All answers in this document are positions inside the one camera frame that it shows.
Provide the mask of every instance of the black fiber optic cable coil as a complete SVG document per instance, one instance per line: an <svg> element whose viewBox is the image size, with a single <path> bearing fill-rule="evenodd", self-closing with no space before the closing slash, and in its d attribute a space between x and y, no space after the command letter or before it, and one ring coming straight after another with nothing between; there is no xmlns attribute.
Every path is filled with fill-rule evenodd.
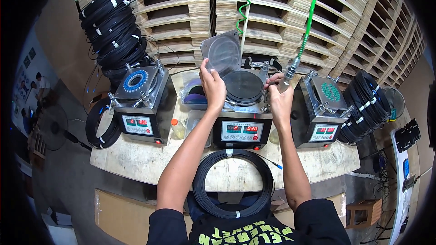
<svg viewBox="0 0 436 245"><path fill-rule="evenodd" d="M227 159L229 157L241 158L253 163L256 169L259 171L263 183L263 190L258 200L252 206L236 212L226 211L214 205L208 198L206 189L204 188L204 181L206 180L206 175L208 174L210 168L212 168L212 166L218 161ZM265 205L267 205L271 200L273 186L274 180L271 170L261 157L248 150L227 149L215 151L204 158L204 160L198 166L197 173L193 179L192 190L198 204L209 214L218 218L239 218L257 214L260 210L262 210L262 208L264 208Z"/></svg>
<svg viewBox="0 0 436 245"><path fill-rule="evenodd" d="M100 116L108 109L110 104L110 98L106 97L97 101L97 103L91 108L88 117L86 118L85 133L91 146L97 149L105 149L112 146L121 134L121 128L118 126L116 114L112 117L112 121L109 124L107 130L100 136L96 135L96 127Z"/></svg>
<svg viewBox="0 0 436 245"><path fill-rule="evenodd" d="M357 143L381 128L391 117L391 108L383 91L366 71L359 71L344 91L347 106L353 105L351 116L343 124L338 140Z"/></svg>
<svg viewBox="0 0 436 245"><path fill-rule="evenodd" d="M135 24L132 0L93 0L80 12L81 27L93 47L92 54L101 66L103 74L116 90L124 78L126 63L133 66L149 66L146 53L147 41Z"/></svg>

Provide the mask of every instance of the black polishing pad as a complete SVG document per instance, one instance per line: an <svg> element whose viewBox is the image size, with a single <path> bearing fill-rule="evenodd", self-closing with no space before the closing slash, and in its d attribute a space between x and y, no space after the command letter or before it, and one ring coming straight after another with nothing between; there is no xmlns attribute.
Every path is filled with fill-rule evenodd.
<svg viewBox="0 0 436 245"><path fill-rule="evenodd" d="M249 71L233 71L223 79L227 88L227 96L231 100L240 103L252 103L262 95L262 80Z"/></svg>
<svg viewBox="0 0 436 245"><path fill-rule="evenodd" d="M194 86L194 87L191 89L191 91L189 91L189 95L191 95L191 94L199 94L199 95L203 95L203 96L205 96L205 95L204 95L203 87L202 87L201 85Z"/></svg>

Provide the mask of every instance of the hand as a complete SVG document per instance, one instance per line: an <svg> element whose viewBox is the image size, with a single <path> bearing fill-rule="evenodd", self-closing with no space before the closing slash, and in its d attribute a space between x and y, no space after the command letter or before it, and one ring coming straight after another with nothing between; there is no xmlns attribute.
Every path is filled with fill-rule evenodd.
<svg viewBox="0 0 436 245"><path fill-rule="evenodd" d="M201 86L203 87L204 94L208 100L207 111L218 116L224 106L227 90L224 81L215 69L211 69L210 73L207 71L206 63L208 61L209 59L205 58L200 66Z"/></svg>
<svg viewBox="0 0 436 245"><path fill-rule="evenodd" d="M273 115L273 122L277 129L290 128L292 99L294 97L294 89L290 86L285 92L279 93L276 85L270 85L270 106Z"/></svg>
<svg viewBox="0 0 436 245"><path fill-rule="evenodd" d="M279 83L280 79L285 76L285 73L276 73L271 76L271 78L266 80L266 84L263 85L263 89L266 90L270 86L270 82L274 82L275 84Z"/></svg>

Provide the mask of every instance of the workbench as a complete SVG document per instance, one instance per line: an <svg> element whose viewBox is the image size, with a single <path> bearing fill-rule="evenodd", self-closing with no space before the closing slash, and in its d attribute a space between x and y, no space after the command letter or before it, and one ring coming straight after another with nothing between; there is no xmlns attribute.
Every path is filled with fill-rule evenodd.
<svg viewBox="0 0 436 245"><path fill-rule="evenodd" d="M170 73L173 74L187 69L173 68ZM182 74L172 76L177 95L179 95L179 91L183 87ZM295 87L301 77L302 75L295 75L291 85ZM173 118L185 123L188 112L188 108L181 104L180 97L178 97ZM101 131L106 130L105 127L111 122L112 116L113 111L104 112L97 130L97 136L102 133ZM165 166L182 143L183 140L176 139L172 130L170 130L166 146L131 140L121 134L111 147L107 149L94 148L89 163L126 178L157 184ZM214 151L211 148L204 149L202 158ZM271 143L269 140L263 149L251 151L282 165L280 146ZM337 177L360 168L357 147L339 141L330 144L326 148L299 149L297 152L310 183ZM268 161L266 163L271 168L275 189L283 189L283 171ZM262 179L251 163L237 158L229 158L216 163L211 168L206 177L205 188L207 191L221 192L261 191Z"/></svg>

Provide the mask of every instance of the clear acrylic lid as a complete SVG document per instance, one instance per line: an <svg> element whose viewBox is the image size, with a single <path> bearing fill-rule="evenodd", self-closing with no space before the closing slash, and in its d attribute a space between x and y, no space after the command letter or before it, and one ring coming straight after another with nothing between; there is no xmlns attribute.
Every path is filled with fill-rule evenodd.
<svg viewBox="0 0 436 245"><path fill-rule="evenodd" d="M220 77L224 77L241 68L241 46L237 30L230 30L204 40L200 49L203 58L209 58L206 64L209 72L213 68L218 71Z"/></svg>

